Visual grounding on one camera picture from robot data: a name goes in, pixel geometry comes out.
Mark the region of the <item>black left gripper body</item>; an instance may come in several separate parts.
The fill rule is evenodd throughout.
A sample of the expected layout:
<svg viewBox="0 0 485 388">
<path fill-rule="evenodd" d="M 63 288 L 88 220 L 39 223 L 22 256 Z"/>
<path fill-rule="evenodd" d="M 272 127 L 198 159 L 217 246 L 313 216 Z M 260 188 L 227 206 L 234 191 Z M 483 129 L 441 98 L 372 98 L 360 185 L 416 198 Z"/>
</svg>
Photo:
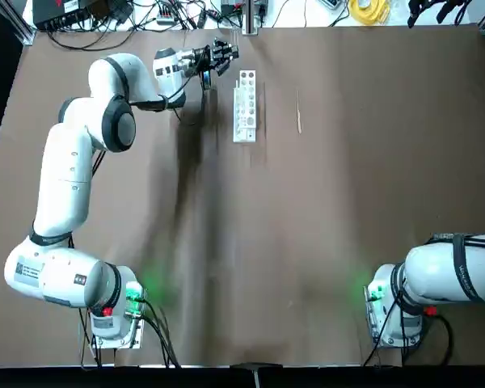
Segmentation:
<svg viewBox="0 0 485 388">
<path fill-rule="evenodd" d="M 203 53 L 200 56 L 200 71 L 209 72 L 217 69 L 218 60 L 217 55 L 218 45 L 216 43 L 207 44 L 203 47 Z"/>
</svg>

